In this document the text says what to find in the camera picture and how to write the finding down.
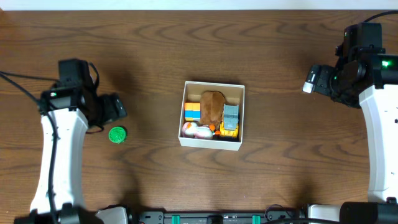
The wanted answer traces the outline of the green round spinner toy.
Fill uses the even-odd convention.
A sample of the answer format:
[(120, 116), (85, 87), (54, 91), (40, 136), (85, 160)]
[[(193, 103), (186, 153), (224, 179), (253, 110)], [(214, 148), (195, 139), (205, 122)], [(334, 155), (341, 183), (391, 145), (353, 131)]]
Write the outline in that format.
[(127, 131), (123, 126), (115, 126), (109, 130), (108, 138), (115, 144), (121, 144), (126, 140)]

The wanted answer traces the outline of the multicoloured puzzle cube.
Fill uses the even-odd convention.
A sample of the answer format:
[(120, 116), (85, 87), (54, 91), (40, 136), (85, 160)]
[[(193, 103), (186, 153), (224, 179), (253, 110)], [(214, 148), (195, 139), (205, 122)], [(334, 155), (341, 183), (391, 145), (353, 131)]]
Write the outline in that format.
[(186, 121), (199, 121), (201, 119), (201, 104), (185, 103), (184, 112), (184, 118)]

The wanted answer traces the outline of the pink duck figurine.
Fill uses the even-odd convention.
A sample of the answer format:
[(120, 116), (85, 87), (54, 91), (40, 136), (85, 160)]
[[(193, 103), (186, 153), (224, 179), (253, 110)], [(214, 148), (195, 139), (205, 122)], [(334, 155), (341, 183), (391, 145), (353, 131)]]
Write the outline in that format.
[(182, 136), (195, 139), (213, 139), (217, 134), (214, 125), (199, 125), (196, 122), (186, 122), (182, 126)]

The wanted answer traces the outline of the brown plush toy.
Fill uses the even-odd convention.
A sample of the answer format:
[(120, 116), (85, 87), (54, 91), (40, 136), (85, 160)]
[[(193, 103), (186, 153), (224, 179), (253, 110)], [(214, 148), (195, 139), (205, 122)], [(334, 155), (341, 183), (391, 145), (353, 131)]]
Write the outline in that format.
[(204, 92), (200, 98), (200, 123), (204, 125), (213, 124), (217, 128), (223, 119), (223, 107), (225, 103), (226, 99), (221, 92)]

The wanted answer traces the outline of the white cardboard box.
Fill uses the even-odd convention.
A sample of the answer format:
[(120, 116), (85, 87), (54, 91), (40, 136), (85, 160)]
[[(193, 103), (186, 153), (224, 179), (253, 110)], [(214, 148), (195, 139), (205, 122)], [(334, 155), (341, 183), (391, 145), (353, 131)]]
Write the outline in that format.
[[(186, 121), (184, 118), (184, 104), (185, 103), (199, 103), (201, 95), (206, 91), (219, 91), (226, 99), (225, 105), (239, 106), (239, 133), (237, 138), (222, 138), (220, 136), (220, 125), (215, 130), (217, 134), (213, 139), (195, 139), (185, 138), (182, 136), (182, 126), (186, 122), (196, 122), (199, 125), (200, 121)], [(243, 143), (243, 123), (244, 123), (244, 103), (245, 103), (245, 86), (222, 84), (222, 83), (208, 83), (208, 82), (193, 82), (186, 81), (183, 91), (183, 99), (180, 113), (180, 124), (178, 130), (178, 139), (181, 146), (202, 147), (208, 149), (223, 149), (230, 151), (237, 151)]]

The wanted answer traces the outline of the yellow grey toy truck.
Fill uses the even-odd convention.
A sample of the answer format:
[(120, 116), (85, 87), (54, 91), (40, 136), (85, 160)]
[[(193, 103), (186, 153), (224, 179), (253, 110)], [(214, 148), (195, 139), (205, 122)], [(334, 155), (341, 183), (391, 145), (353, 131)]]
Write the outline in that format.
[(237, 138), (239, 133), (239, 106), (224, 105), (223, 120), (220, 124), (222, 138)]

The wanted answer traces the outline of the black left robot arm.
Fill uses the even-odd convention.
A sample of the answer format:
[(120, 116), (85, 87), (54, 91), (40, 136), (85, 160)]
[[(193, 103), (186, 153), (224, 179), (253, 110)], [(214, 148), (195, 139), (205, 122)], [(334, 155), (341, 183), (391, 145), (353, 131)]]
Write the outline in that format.
[(18, 224), (35, 223), (131, 223), (124, 206), (98, 212), (85, 208), (81, 168), (85, 135), (92, 127), (103, 128), (126, 117), (119, 96), (98, 95), (96, 68), (77, 58), (58, 63), (59, 81), (43, 91), (39, 112), (44, 135), (40, 177), (30, 213), (15, 218)]

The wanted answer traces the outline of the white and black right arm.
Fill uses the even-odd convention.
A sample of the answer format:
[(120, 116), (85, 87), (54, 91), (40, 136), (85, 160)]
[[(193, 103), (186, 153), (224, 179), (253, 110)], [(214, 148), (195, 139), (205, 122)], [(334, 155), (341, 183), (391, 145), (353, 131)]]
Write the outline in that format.
[(366, 123), (370, 177), (367, 202), (311, 205), (309, 223), (397, 223), (397, 56), (382, 46), (382, 26), (361, 22), (344, 30), (334, 67), (312, 65), (303, 85), (350, 108)]

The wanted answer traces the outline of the black mounting rail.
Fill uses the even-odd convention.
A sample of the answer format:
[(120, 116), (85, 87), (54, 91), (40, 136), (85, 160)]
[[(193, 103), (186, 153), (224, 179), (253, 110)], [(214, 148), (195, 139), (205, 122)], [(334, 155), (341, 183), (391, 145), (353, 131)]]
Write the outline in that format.
[(264, 211), (167, 212), (127, 211), (127, 222), (135, 224), (261, 224), (291, 218), (306, 218), (303, 209), (271, 205)]

